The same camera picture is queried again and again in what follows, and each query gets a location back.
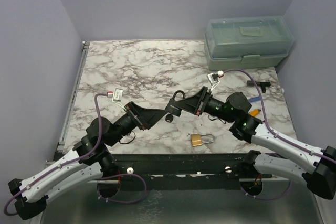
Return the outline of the black-headed key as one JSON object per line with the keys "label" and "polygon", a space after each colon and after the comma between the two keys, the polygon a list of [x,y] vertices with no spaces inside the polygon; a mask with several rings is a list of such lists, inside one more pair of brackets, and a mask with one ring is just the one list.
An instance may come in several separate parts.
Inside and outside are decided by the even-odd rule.
{"label": "black-headed key", "polygon": [[168,123],[172,123],[173,120],[174,120],[174,116],[172,114],[168,114],[166,117],[165,117],[165,120],[168,122]]}

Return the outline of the black padlock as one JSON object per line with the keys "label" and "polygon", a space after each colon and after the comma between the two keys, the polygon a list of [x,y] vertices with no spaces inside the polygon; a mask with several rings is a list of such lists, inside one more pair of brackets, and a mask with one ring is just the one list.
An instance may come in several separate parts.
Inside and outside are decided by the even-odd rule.
{"label": "black padlock", "polygon": [[176,105],[176,95],[177,94],[181,94],[182,95],[182,99],[186,98],[185,92],[182,90],[177,90],[174,92],[173,96],[170,98],[165,110],[169,113],[172,114],[174,116],[180,117],[181,113],[182,113],[182,109],[180,109],[177,105]]}

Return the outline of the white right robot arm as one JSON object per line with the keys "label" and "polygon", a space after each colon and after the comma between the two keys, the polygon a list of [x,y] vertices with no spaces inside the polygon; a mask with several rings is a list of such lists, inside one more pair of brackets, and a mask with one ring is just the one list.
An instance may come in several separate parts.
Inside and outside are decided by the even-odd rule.
{"label": "white right robot arm", "polygon": [[331,200],[335,197],[335,148],[320,148],[303,143],[272,129],[266,120],[249,114],[251,104],[241,92],[220,101],[206,87],[195,95],[176,101],[179,110],[200,115],[203,112],[231,123],[234,137],[262,146],[280,158],[258,154],[243,162],[242,173],[249,178],[257,174],[274,174],[306,184],[315,195]]}

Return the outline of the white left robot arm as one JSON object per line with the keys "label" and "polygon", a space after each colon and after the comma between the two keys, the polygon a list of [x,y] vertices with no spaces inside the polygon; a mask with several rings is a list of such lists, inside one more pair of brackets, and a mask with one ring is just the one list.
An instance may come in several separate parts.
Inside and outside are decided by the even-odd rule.
{"label": "white left robot arm", "polygon": [[40,173],[8,183],[14,203],[14,215],[22,220],[42,213],[48,201],[74,186],[95,179],[112,179],[118,166],[108,146],[119,143],[135,128],[151,129],[167,114],[162,109],[145,109],[134,102],[125,107],[125,114],[115,122],[98,116],[86,129],[85,136],[58,161]]}

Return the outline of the brass padlock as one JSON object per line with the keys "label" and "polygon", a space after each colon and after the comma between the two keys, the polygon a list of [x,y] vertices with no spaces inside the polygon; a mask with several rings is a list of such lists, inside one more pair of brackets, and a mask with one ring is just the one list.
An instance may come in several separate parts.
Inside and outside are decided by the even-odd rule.
{"label": "brass padlock", "polygon": [[191,134],[190,139],[191,139],[191,145],[193,147],[198,147],[198,146],[202,146],[205,144],[214,143],[216,140],[216,137],[213,134],[196,133],[196,134]]}

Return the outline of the yellow utility knife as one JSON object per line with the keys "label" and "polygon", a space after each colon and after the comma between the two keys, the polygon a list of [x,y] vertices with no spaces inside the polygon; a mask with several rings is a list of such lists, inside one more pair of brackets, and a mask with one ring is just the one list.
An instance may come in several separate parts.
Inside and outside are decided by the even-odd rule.
{"label": "yellow utility knife", "polygon": [[251,116],[257,116],[261,112],[261,109],[254,109],[249,112]]}

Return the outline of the black T-shaped tool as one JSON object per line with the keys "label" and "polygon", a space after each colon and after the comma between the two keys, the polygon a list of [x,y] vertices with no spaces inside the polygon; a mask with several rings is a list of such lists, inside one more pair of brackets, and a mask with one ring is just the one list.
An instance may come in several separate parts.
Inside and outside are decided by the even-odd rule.
{"label": "black T-shaped tool", "polygon": [[[246,84],[249,87],[254,86],[254,83],[251,80],[248,80],[246,82]],[[268,81],[256,81],[256,85],[258,85],[259,87],[261,87],[262,93],[266,93],[266,88],[271,87],[271,82],[268,82]]]}

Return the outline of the green translucent plastic toolbox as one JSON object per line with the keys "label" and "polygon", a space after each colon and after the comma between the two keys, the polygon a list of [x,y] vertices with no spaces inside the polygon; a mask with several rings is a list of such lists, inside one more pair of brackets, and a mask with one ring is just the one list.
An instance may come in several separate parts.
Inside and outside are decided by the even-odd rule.
{"label": "green translucent plastic toolbox", "polygon": [[209,70],[275,67],[295,40],[282,16],[212,19],[204,37]]}

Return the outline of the blue-handled screwdriver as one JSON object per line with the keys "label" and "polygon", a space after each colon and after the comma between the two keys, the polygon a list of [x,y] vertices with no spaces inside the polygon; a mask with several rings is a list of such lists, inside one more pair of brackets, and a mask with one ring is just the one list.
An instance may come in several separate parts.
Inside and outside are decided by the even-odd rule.
{"label": "blue-handled screwdriver", "polygon": [[261,97],[253,97],[253,98],[248,99],[248,101],[249,101],[250,103],[258,102],[258,101],[260,101],[260,100],[261,100]]}

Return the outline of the black base frame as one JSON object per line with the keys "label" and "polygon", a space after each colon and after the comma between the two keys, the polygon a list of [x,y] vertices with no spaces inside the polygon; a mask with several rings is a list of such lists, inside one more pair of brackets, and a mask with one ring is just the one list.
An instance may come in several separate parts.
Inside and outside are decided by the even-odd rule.
{"label": "black base frame", "polygon": [[115,154],[102,177],[121,175],[122,190],[142,190],[142,182],[126,174],[133,168],[148,190],[239,190],[241,179],[253,182],[259,175],[249,162],[256,154]]}

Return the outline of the aluminium side rail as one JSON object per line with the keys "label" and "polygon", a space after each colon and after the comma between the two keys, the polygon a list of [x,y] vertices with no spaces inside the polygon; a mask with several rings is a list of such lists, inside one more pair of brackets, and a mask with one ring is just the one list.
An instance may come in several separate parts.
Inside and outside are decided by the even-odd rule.
{"label": "aluminium side rail", "polygon": [[72,116],[73,108],[74,108],[74,105],[75,105],[75,100],[76,100],[76,97],[77,97],[81,76],[82,76],[82,73],[83,73],[83,69],[84,69],[84,66],[85,66],[85,62],[86,62],[86,58],[87,58],[87,54],[88,54],[88,50],[89,50],[89,46],[90,46],[89,41],[83,41],[82,43],[83,43],[83,49],[82,49],[82,54],[81,54],[81,58],[80,58],[79,68],[78,68],[76,78],[75,78],[75,82],[74,82],[74,85],[73,85],[73,89],[72,89],[72,92],[71,92],[70,101],[69,101],[65,121],[64,121],[64,124],[63,124],[62,129],[61,129],[60,138],[59,138],[58,143],[57,143],[57,147],[56,147],[56,152],[57,153],[61,153],[64,149],[66,136],[67,136],[67,132],[68,132],[68,129],[69,129],[69,123],[70,123],[70,120],[71,120],[71,116]]}

